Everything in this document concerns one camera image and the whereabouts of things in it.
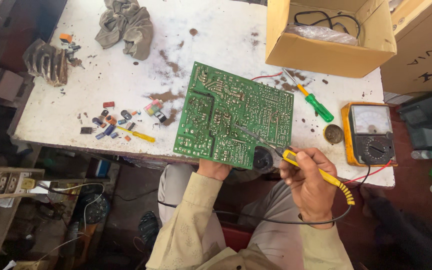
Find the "yellow screwdriver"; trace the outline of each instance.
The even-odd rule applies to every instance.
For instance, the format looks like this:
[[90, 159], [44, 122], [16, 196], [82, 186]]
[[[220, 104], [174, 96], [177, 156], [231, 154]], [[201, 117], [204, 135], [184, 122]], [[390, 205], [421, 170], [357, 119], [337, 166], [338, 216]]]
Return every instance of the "yellow screwdriver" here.
[[117, 126], [117, 128], [118, 128], [118, 129], [122, 129], [122, 130], [124, 130], [124, 131], [127, 131], [127, 132], [131, 133], [133, 136], [139, 137], [139, 138], [141, 138], [141, 139], [143, 139], [143, 140], [146, 140], [146, 141], [148, 141], [148, 142], [151, 142], [151, 143], [154, 143], [155, 140], [156, 140], [156, 139], [153, 138], [153, 137], [150, 137], [150, 136], [148, 136], [148, 135], [144, 135], [143, 133], [139, 133], [139, 132], [137, 132], [137, 131], [130, 131], [130, 130], [127, 130], [127, 129], [125, 129], [125, 128], [122, 128], [121, 126]]
[[[278, 156], [282, 157], [285, 161], [293, 164], [294, 166], [299, 167], [298, 163], [296, 162], [296, 153], [293, 152], [289, 146], [287, 146], [286, 148], [277, 147], [275, 145], [268, 143], [265, 139], [261, 138], [261, 136], [256, 135], [255, 133], [249, 131], [247, 128], [244, 128], [244, 127], [239, 126], [237, 124], [233, 124], [233, 125], [235, 127], [237, 127], [238, 129], [240, 129], [241, 131], [243, 131], [244, 133], [248, 134], [249, 136], [255, 138], [256, 140], [260, 141], [261, 143], [274, 149], [276, 154], [278, 154]], [[325, 181], [327, 181], [330, 184], [335, 185], [336, 187], [339, 187], [343, 191], [344, 195], [346, 196], [346, 202], [348, 205], [354, 205], [354, 198], [353, 198], [353, 195], [351, 194], [351, 191], [341, 181], [339, 181], [334, 176], [328, 174], [327, 172], [325, 172], [322, 169], [319, 169], [319, 172], [321, 173], [322, 178]]]

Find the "white workbench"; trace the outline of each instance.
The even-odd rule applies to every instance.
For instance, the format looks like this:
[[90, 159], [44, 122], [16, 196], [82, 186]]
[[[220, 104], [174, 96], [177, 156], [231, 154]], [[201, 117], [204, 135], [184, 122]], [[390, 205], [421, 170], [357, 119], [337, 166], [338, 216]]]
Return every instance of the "white workbench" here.
[[[85, 69], [68, 66], [68, 83], [63, 87], [54, 88], [41, 77], [35, 78], [14, 138], [62, 148], [187, 160], [173, 153], [172, 148], [194, 61], [250, 79], [281, 71], [281, 67], [265, 64], [265, 6], [230, 0], [140, 0], [140, 4], [147, 7], [154, 24], [151, 54], [144, 61], [123, 54], [123, 40], [109, 49], [102, 49], [94, 40], [100, 29], [100, 15], [106, 9], [102, 0], [68, 0], [51, 45], [61, 47], [58, 39], [61, 33], [74, 34], [73, 40], [81, 45], [75, 57], [82, 59]], [[190, 34], [193, 28], [198, 31], [194, 36]], [[332, 123], [341, 127], [340, 109], [348, 102], [383, 101], [379, 69], [361, 79], [308, 71], [300, 71], [300, 74], [307, 77], [301, 81], [303, 85], [312, 81], [306, 89], [335, 116]], [[281, 77], [259, 81], [279, 89], [284, 83]], [[319, 148], [336, 165], [342, 178], [365, 175], [367, 168], [347, 164], [344, 143], [327, 143], [322, 135], [327, 124], [315, 116], [302, 93], [294, 94], [292, 145]], [[143, 110], [151, 102], [148, 96], [165, 101], [163, 113], [169, 118], [165, 122], [168, 126], [153, 128], [156, 118], [149, 117]], [[93, 135], [80, 134], [83, 126], [95, 127], [91, 119], [101, 114], [105, 101], [116, 103], [109, 113], [117, 119], [122, 119], [121, 110], [141, 110], [141, 115], [136, 114], [132, 120], [138, 125], [136, 130], [155, 137], [156, 142], [135, 137], [126, 142], [123, 138], [126, 134], [121, 130], [117, 130], [121, 138], [116, 139], [106, 136], [97, 140], [95, 135], [102, 132], [101, 128]], [[77, 119], [78, 114], [83, 125]], [[393, 187], [393, 168], [369, 176], [366, 182]]]

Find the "plastic bag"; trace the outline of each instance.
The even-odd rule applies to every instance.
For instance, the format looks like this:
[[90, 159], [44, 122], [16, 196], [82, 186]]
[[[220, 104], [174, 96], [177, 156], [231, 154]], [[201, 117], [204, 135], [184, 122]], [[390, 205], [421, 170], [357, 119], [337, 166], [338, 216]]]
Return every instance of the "plastic bag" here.
[[358, 46], [358, 40], [354, 36], [324, 26], [290, 24], [286, 27], [285, 32], [297, 34], [298, 36], [312, 40], [331, 41]]

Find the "gray cloth rag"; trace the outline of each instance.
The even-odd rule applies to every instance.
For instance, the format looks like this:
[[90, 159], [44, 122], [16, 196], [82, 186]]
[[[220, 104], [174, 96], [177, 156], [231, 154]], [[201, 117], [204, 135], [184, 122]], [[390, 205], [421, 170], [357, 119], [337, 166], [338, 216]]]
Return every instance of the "gray cloth rag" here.
[[149, 56], [153, 40], [153, 23], [149, 20], [146, 7], [140, 7], [137, 0], [104, 0], [106, 10], [99, 20], [101, 30], [94, 38], [105, 49], [124, 40], [124, 54], [138, 60]]

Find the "hand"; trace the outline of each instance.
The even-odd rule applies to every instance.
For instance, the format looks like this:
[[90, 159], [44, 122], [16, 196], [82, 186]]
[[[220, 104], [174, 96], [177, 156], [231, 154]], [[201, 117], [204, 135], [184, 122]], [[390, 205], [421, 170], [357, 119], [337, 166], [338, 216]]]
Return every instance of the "hand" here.
[[219, 163], [207, 159], [199, 159], [199, 169], [196, 172], [198, 175], [214, 178], [223, 181], [230, 174], [233, 166], [228, 164]]
[[[319, 169], [336, 177], [336, 166], [316, 148], [292, 149], [297, 153], [296, 162], [299, 168], [283, 160], [279, 169], [281, 178], [291, 188], [294, 203], [299, 207], [303, 221], [322, 222], [332, 219], [331, 207], [338, 187], [325, 181]], [[333, 224], [312, 226], [327, 229]]]

